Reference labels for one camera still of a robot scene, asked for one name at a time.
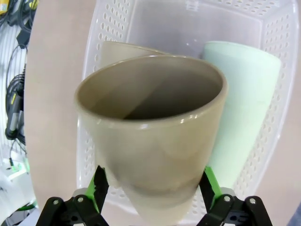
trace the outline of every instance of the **white plastic basket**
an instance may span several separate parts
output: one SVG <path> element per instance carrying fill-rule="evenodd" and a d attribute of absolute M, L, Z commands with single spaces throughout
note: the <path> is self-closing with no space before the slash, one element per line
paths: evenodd
<path fill-rule="evenodd" d="M 284 123 L 297 61 L 297 9 L 295 0 L 98 0 L 83 78 L 99 69 L 100 49 L 105 40 L 198 58 L 205 42 L 224 40 L 260 48 L 279 57 L 283 65 L 275 94 L 254 148 L 233 187 L 238 197 L 244 198 L 255 193 Z M 95 171 L 94 151 L 93 141 L 79 121 L 78 188 L 88 186 Z M 137 213 L 121 189 L 110 188 L 106 201 L 136 219 Z M 195 225 L 205 212 L 198 190 L 191 211 L 179 225 Z M 121 225 L 133 225 L 131 217 L 128 219 L 123 219 Z"/>

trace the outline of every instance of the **robotic arm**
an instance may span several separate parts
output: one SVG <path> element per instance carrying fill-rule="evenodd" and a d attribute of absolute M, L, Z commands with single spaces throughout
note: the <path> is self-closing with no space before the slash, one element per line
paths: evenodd
<path fill-rule="evenodd" d="M 206 167 L 199 183 L 207 214 L 197 226 L 272 226 L 262 200 L 257 196 L 244 201 L 236 196 L 222 194 L 210 167 Z M 109 226 L 101 215 L 108 192 L 104 169 L 98 166 L 85 195 L 77 195 L 68 201 L 51 197 L 40 215 L 36 226 Z"/>

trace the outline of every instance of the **cup rim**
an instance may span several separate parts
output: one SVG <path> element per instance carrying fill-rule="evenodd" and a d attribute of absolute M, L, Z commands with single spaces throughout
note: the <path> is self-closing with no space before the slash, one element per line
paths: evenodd
<path fill-rule="evenodd" d="M 93 112 L 89 112 L 87 110 L 84 110 L 84 106 L 80 103 L 79 101 L 79 92 L 81 90 L 81 88 L 83 87 L 83 85 L 85 84 L 84 81 L 87 81 L 89 79 L 91 79 L 94 75 L 103 72 L 105 70 L 108 70 L 110 67 L 116 65 L 116 64 L 124 64 L 128 61 L 134 61 L 134 60 L 139 60 L 139 59 L 146 59 L 146 58 L 150 58 L 150 57 L 160 57 L 160 58 L 186 58 L 189 60 L 194 60 L 194 61 L 198 61 L 200 63 L 206 64 L 210 67 L 212 67 L 213 69 L 215 69 L 218 74 L 220 75 L 221 79 L 222 79 L 222 89 L 219 92 L 219 94 L 213 99 L 211 100 L 209 103 L 205 104 L 204 106 L 201 106 L 193 111 L 190 112 L 186 112 L 186 113 L 182 113 L 176 116 L 171 116 L 171 117 L 166 117 L 166 118 L 158 118 L 158 119 L 152 119 L 152 120 L 123 120 L 123 119 L 115 119 L 115 118 L 110 118 L 110 117 L 105 117 L 102 115 L 98 115 L 95 114 Z M 114 64 L 111 64 L 109 66 L 106 66 L 94 73 L 92 73 L 91 75 L 89 75 L 88 77 L 86 77 L 77 87 L 76 91 L 75 91 L 75 95 L 74 95 L 74 101 L 75 101 L 75 105 L 77 110 L 84 115 L 88 115 L 89 117 L 92 117 L 93 120 L 97 123 L 97 124 L 107 124 L 107 126 L 109 128 L 121 128 L 121 127 L 127 127 L 127 128 L 136 128 L 136 129 L 151 129 L 151 128 L 155 128 L 155 127 L 164 127 L 164 126 L 172 126 L 172 125 L 177 125 L 179 123 L 184 123 L 184 122 L 189 122 L 191 120 L 194 120 L 198 117 L 201 117 L 203 114 L 205 114 L 206 112 L 208 112 L 212 106 L 218 106 L 220 102 L 224 101 L 226 99 L 228 93 L 228 82 L 226 80 L 226 77 L 224 76 L 224 74 L 221 72 L 221 70 L 219 70 L 216 66 L 214 66 L 213 64 L 205 61 L 205 60 L 201 60 L 201 59 L 197 59 L 197 58 L 192 58 L 189 56 L 181 56 L 181 55 L 158 55 L 158 56 L 142 56 L 142 57 L 135 57 L 135 58 L 131 58 L 131 59 L 126 59 Z"/>
<path fill-rule="evenodd" d="M 157 49 L 154 48 L 148 48 L 148 47 L 143 47 L 143 46 L 137 46 L 135 44 L 131 44 L 131 43 L 125 43 L 125 42 L 119 42 L 119 41 L 104 41 L 104 44 L 110 44 L 110 45 L 121 45 L 121 46 L 127 46 L 127 47 L 132 47 L 132 48 L 138 48 L 138 49 L 142 49 L 142 50 L 146 50 L 146 51 L 150 51 L 150 52 L 154 52 L 154 53 L 160 53 L 160 54 L 167 54 L 165 52 L 159 51 Z"/>
<path fill-rule="evenodd" d="M 204 48 L 206 48 L 206 46 L 208 46 L 208 45 L 214 45 L 214 44 L 219 44 L 219 45 L 224 45 L 224 46 L 227 46 L 227 45 L 228 46 L 235 46 L 235 47 L 239 47 L 239 48 L 244 49 L 244 50 L 251 50 L 253 52 L 263 54 L 267 57 L 273 58 L 274 60 L 277 60 L 277 61 L 281 62 L 281 60 L 278 57 L 276 57 L 276 56 L 274 56 L 274 55 L 272 55 L 268 52 L 265 52 L 265 51 L 263 51 L 259 48 L 255 48 L 255 47 L 252 47 L 252 46 L 239 44 L 239 43 L 235 43 L 235 42 L 230 42 L 230 41 L 208 41 L 204 44 Z"/>

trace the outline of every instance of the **blue fabric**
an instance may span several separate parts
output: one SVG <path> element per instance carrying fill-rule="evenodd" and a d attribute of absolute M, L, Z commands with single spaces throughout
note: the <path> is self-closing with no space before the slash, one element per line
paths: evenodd
<path fill-rule="evenodd" d="M 287 226 L 301 226 L 301 203 Z"/>

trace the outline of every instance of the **yellow label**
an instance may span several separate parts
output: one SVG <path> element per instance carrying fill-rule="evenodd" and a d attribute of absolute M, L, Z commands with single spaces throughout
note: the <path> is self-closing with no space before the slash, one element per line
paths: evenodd
<path fill-rule="evenodd" d="M 14 101 L 15 101 L 15 97 L 16 97 L 16 94 L 14 94 L 14 96 L 13 96 L 13 98 L 12 98 L 11 102 L 10 102 L 10 104 L 11 104 L 11 105 L 14 103 Z"/>

